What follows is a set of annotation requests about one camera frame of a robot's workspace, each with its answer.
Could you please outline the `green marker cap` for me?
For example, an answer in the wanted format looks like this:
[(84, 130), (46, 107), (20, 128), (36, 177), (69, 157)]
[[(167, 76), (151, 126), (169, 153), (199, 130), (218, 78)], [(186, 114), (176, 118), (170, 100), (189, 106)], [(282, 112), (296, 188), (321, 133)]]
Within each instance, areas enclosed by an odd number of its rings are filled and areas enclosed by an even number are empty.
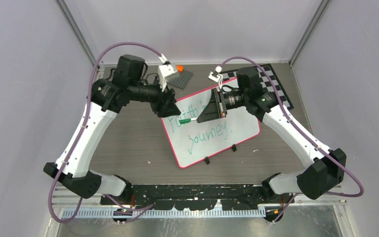
[(189, 122), (191, 122), (191, 119), (182, 119), (182, 120), (179, 120), (180, 124), (186, 124), (186, 123), (189, 123)]

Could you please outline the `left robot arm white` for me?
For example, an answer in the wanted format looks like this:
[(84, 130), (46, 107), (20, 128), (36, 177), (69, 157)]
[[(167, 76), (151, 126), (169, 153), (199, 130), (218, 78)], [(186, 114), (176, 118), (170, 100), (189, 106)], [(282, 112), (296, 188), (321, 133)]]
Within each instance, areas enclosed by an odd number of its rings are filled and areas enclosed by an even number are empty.
[(65, 188), (88, 199), (95, 194), (113, 196), (119, 204), (132, 197), (131, 184), (118, 175), (104, 175), (90, 170), (90, 162), (105, 131), (131, 101), (149, 103), (159, 118), (180, 115), (175, 91), (168, 82), (177, 79), (181, 70), (163, 59), (153, 83), (144, 79), (148, 65), (143, 58), (125, 54), (112, 70), (112, 77), (98, 79), (91, 85), (84, 114), (65, 151), (43, 170)]

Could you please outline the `whiteboard with pink frame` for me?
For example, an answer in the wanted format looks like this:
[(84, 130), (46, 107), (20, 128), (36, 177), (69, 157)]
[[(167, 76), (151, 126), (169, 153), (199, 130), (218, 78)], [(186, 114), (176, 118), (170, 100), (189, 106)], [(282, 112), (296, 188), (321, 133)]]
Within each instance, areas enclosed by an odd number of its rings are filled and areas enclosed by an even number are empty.
[(212, 87), (208, 87), (178, 99), (176, 104), (181, 114), (161, 119), (180, 168), (204, 161), (205, 158), (231, 149), (233, 145), (245, 142), (261, 132), (260, 122), (244, 107), (230, 110), (223, 119), (180, 124), (182, 119), (199, 116), (209, 102), (211, 89)]

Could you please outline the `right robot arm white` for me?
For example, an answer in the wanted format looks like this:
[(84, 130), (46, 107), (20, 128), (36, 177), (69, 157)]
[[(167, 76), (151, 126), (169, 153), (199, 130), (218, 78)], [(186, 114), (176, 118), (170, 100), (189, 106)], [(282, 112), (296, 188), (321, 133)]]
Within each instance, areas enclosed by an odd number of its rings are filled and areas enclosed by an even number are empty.
[(236, 71), (237, 87), (224, 91), (221, 67), (211, 72), (209, 79), (219, 83), (211, 90), (206, 108), (197, 117), (197, 123), (224, 119), (229, 110), (244, 107), (259, 122), (271, 128), (295, 152), (304, 166), (303, 171), (276, 173), (262, 182), (262, 196), (267, 202), (276, 202), (282, 194), (302, 193), (309, 199), (318, 199), (344, 179), (342, 166), (346, 154), (340, 148), (331, 149), (311, 135), (280, 102), (275, 91), (267, 91), (260, 73), (253, 67)]

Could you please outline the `green whiteboard marker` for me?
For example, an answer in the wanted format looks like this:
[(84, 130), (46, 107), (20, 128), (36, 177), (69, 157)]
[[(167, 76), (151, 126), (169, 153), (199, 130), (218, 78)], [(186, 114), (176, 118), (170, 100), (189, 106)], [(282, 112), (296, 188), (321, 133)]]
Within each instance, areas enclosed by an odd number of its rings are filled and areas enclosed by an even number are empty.
[(190, 123), (192, 121), (196, 121), (197, 118), (187, 118), (187, 119), (181, 119), (179, 120), (179, 124), (187, 124), (187, 123)]

